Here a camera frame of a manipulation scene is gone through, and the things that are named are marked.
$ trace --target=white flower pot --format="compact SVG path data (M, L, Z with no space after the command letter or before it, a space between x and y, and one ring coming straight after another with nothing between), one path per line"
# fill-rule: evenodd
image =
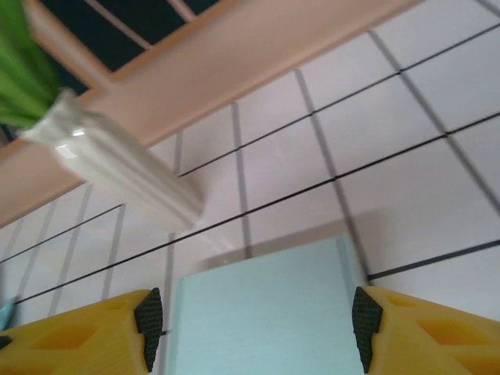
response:
M200 196L111 119L89 112L68 89L23 138L49 146L67 170L142 210L170 232L189 229Z

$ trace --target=wall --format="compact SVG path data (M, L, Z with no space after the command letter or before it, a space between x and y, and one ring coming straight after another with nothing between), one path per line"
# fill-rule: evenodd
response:
M22 323L168 301L179 277L348 233L375 285L500 320L498 40L498 8L424 2L154 146L205 199L193 230L87 184L3 227L4 295Z

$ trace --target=black rubber pad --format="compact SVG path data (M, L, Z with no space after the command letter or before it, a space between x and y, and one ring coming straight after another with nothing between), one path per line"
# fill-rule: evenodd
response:
M373 358L372 336L380 328L384 310L376 303L362 287L356 288L352 306L352 326L356 336L359 356L365 373L370 370Z
M135 308L134 316L137 331L145 336L144 359L151 373L163 325L162 298L157 287Z
M13 342L12 338L9 336L0 336L0 350L3 349L5 346Z

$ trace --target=light blue box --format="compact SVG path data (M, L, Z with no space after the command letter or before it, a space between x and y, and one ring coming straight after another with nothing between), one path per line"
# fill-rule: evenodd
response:
M366 284L348 237L177 282L169 375L361 375L351 308Z

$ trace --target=dark ceiling panel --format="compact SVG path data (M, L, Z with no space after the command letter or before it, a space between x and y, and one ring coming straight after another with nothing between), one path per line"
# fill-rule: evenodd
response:
M111 71L118 70L144 51L84 0L41 2Z
M214 5L217 0L184 0L195 14L200 14Z
M185 24L167 0L99 0L99 3L152 45Z
M88 87L78 78L76 78L72 73L70 73L64 66L62 66L57 60L54 60L51 56L49 56L52 64L55 67L55 71L57 72L59 78L59 85L65 88L71 88L73 91L77 93L77 95L83 94Z

